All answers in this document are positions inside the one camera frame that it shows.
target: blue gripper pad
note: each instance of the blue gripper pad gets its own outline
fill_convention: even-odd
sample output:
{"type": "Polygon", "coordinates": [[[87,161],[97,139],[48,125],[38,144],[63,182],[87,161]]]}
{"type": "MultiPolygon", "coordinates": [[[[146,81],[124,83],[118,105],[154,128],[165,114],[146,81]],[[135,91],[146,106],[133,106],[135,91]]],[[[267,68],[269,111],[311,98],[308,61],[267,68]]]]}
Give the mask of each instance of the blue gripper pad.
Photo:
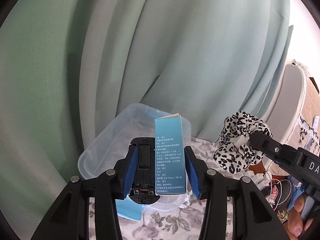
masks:
{"type": "Polygon", "coordinates": [[[124,198],[127,197],[127,195],[130,193],[132,182],[134,179],[134,174],[136,172],[138,164],[138,148],[135,147],[131,156],[131,159],[129,161],[127,171],[124,176],[123,180],[123,189],[122,189],[122,195],[124,198]]]}
{"type": "Polygon", "coordinates": [[[190,156],[186,149],[184,149],[184,156],[185,156],[185,165],[186,165],[186,171],[188,174],[189,182],[192,188],[193,194],[196,195],[198,199],[200,199],[201,190],[199,185],[199,179],[198,174],[196,172],[196,169],[190,159],[190,156]]]}

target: human hand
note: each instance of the human hand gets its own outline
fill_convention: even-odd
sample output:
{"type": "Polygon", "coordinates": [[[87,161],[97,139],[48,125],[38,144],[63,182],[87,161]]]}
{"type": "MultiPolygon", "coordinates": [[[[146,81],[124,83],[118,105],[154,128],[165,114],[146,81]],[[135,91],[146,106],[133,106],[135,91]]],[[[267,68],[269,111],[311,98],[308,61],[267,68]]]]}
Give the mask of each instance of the human hand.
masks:
{"type": "Polygon", "coordinates": [[[287,231],[287,234],[290,240],[298,240],[298,236],[302,231],[307,231],[314,218],[311,218],[303,226],[303,221],[300,216],[300,212],[304,207],[304,197],[303,194],[300,195],[293,204],[293,208],[290,210],[288,221],[284,223],[284,228],[287,231]]]}

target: black phone mount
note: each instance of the black phone mount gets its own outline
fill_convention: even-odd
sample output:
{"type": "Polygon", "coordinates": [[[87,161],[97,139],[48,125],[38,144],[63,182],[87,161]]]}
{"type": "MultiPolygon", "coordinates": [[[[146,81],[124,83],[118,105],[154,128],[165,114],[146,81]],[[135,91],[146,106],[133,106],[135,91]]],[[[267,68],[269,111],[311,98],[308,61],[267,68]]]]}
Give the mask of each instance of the black phone mount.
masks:
{"type": "Polygon", "coordinates": [[[307,196],[314,200],[309,218],[314,218],[312,224],[299,239],[319,239],[320,236],[320,158],[303,148],[295,149],[281,144],[260,131],[250,135],[250,145],[263,152],[280,168],[294,176],[302,183],[307,196]]]}
{"type": "MultiPolygon", "coordinates": [[[[96,239],[121,240],[115,200],[127,195],[131,199],[141,198],[141,201],[154,199],[154,142],[154,138],[135,138],[126,158],[117,161],[114,169],[95,179],[83,181],[72,177],[32,240],[88,240],[89,197],[95,197],[96,239]]],[[[200,240],[225,239],[228,196],[233,198],[234,204],[234,240],[289,239],[275,212],[249,177],[225,178],[197,159],[190,146],[185,148],[184,154],[191,187],[199,199],[207,199],[200,240]]]]}

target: clear plastic container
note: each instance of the clear plastic container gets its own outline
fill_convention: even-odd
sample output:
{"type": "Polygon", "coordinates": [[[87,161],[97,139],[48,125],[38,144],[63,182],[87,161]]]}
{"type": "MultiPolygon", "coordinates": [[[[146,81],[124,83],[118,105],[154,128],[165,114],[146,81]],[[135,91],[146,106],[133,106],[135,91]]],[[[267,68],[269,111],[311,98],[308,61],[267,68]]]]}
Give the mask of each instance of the clear plastic container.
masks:
{"type": "MultiPolygon", "coordinates": [[[[117,160],[123,159],[132,139],[154,137],[155,119],[170,115],[143,104],[131,104],[124,109],[88,146],[78,160],[78,169],[84,179],[92,179],[112,169],[117,160]]],[[[181,118],[183,143],[190,145],[191,124],[181,118]]],[[[161,197],[154,209],[170,211],[185,202],[187,194],[161,197]]]]}

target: light green curtain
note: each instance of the light green curtain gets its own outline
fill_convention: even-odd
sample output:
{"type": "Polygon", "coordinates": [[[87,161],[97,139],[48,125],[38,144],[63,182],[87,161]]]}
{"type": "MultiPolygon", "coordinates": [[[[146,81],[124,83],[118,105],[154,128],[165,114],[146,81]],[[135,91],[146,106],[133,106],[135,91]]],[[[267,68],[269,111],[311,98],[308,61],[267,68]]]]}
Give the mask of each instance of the light green curtain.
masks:
{"type": "MultiPolygon", "coordinates": [[[[94,58],[93,44],[101,45],[87,33],[85,145],[131,103],[180,113],[193,136],[209,141],[236,111],[265,113],[290,44],[290,0],[143,1],[142,9],[141,0],[117,1],[94,58]]],[[[96,18],[90,24],[99,26],[96,18]]]]}
{"type": "Polygon", "coordinates": [[[92,0],[19,0],[0,28],[0,208],[30,239],[82,152],[78,91],[92,0]]]}

